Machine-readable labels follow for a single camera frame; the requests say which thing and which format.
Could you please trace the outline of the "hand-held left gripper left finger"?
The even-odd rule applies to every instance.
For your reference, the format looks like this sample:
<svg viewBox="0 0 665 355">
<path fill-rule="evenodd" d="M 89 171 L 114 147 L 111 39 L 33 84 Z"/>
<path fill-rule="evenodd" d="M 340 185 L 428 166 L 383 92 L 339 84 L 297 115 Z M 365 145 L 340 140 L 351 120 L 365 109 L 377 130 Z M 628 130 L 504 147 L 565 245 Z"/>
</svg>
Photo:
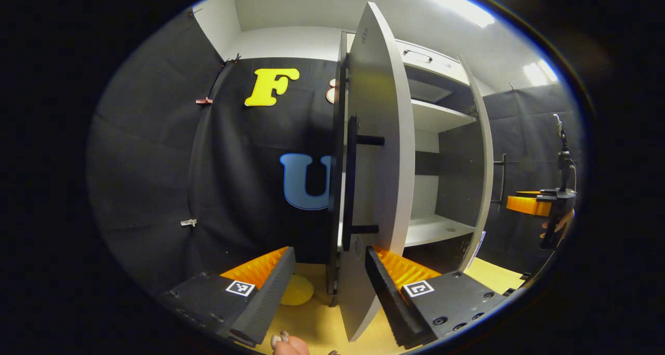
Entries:
<svg viewBox="0 0 665 355">
<path fill-rule="evenodd" d="M 283 247 L 224 273 L 201 272 L 157 300 L 209 337 L 256 346 L 268 332 L 295 266 L 295 249 Z"/>
</svg>

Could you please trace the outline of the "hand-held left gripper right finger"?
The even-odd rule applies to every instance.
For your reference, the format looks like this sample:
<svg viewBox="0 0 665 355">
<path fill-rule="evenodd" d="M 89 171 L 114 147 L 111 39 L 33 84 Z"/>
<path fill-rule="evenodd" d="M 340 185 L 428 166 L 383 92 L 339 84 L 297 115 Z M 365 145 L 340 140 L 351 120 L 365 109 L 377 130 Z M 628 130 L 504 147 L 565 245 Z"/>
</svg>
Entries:
<svg viewBox="0 0 665 355">
<path fill-rule="evenodd" d="M 397 345 L 442 343 L 475 326 L 511 295 L 461 271 L 441 274 L 377 246 L 366 247 L 365 268 Z"/>
</svg>

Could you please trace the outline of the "yellow round coaster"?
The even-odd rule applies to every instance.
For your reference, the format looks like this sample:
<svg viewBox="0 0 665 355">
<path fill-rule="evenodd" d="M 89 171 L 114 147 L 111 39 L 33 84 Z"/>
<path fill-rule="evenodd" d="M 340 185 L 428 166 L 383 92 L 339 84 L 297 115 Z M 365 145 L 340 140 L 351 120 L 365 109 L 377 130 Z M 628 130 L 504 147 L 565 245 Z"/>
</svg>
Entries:
<svg viewBox="0 0 665 355">
<path fill-rule="evenodd" d="M 308 279 L 292 274 L 280 303 L 284 306 L 301 306 L 311 300 L 313 294 L 314 286 Z"/>
</svg>

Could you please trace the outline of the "white cabinet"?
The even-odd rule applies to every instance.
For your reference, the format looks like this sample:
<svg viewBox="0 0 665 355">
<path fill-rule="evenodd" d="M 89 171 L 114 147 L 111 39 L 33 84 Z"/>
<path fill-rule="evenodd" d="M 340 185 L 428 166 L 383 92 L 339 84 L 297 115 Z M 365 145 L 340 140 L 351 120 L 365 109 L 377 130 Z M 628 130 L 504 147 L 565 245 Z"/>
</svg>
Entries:
<svg viewBox="0 0 665 355">
<path fill-rule="evenodd" d="M 489 119 L 481 96 L 469 85 L 445 76 L 405 66 L 411 99 L 464 113 L 475 123 L 443 133 L 414 129 L 414 194 L 411 218 L 436 214 L 475 228 L 473 234 L 406 247 L 409 255 L 435 270 L 467 268 L 482 241 L 491 201 L 493 144 Z"/>
</svg>

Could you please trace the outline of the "white cabinet shelf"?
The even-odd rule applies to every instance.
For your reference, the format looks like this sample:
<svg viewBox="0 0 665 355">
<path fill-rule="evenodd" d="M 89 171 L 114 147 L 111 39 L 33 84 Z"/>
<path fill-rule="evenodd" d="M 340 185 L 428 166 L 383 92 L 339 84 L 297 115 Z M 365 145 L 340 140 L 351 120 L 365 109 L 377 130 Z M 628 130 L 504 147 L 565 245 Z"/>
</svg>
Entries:
<svg viewBox="0 0 665 355">
<path fill-rule="evenodd" d="M 472 226 L 436 214 L 418 215 L 409 220 L 405 247 L 440 242 L 474 231 Z"/>
<path fill-rule="evenodd" d="M 475 117 L 429 102 L 412 99 L 411 105 L 413 106 L 414 129 L 420 132 L 439 134 L 476 121 Z"/>
</svg>

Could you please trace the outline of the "white cabinet drawer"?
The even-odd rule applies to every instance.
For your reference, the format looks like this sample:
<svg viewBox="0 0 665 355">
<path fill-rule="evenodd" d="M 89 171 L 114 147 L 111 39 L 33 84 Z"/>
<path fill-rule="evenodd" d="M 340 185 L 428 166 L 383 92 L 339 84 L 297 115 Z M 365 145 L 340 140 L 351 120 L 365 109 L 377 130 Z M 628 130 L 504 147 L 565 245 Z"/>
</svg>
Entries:
<svg viewBox="0 0 665 355">
<path fill-rule="evenodd" d="M 396 40 L 396 45 L 402 54 L 402 61 L 407 66 L 422 69 L 435 75 L 445 76 L 463 85 L 470 84 L 467 72 L 458 60 L 441 52 L 402 40 Z M 423 63 L 418 51 L 429 51 L 434 57 L 434 61 L 432 63 Z"/>
</svg>

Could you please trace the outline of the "small ceiling light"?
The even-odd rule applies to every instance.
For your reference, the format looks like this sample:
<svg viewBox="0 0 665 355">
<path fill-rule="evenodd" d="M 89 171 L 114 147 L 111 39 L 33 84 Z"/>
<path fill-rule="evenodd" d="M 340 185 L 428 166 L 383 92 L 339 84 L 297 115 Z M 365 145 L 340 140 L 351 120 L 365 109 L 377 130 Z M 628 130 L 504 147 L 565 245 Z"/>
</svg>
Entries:
<svg viewBox="0 0 665 355">
<path fill-rule="evenodd" d="M 546 60 L 523 66 L 523 73 L 533 86 L 546 86 L 558 82 L 558 75 Z"/>
</svg>

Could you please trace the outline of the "black backdrop cloth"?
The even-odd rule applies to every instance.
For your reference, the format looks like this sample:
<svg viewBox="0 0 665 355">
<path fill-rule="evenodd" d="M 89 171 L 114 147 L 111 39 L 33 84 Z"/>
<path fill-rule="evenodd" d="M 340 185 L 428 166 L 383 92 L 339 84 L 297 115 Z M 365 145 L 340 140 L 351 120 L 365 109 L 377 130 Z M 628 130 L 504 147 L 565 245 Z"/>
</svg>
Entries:
<svg viewBox="0 0 665 355">
<path fill-rule="evenodd" d="M 86 182 L 110 251 L 151 294 L 281 246 L 332 260 L 329 175 L 342 33 L 260 33 L 287 56 L 229 60 L 180 14 L 116 71 L 95 111 Z M 195 100 L 210 98 L 199 106 Z M 180 222 L 197 219 L 197 226 Z"/>
</svg>

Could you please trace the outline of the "long ceiling light panel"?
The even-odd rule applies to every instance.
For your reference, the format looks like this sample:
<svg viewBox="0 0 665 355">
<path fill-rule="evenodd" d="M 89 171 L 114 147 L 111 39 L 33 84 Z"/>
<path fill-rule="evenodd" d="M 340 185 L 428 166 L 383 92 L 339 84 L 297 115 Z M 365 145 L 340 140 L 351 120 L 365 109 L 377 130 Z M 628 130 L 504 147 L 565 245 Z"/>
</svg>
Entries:
<svg viewBox="0 0 665 355">
<path fill-rule="evenodd" d="M 458 16 L 470 21 L 478 28 L 486 28 L 494 23 L 496 19 L 485 9 L 469 0 L 431 0 L 437 4 L 452 10 Z"/>
</svg>

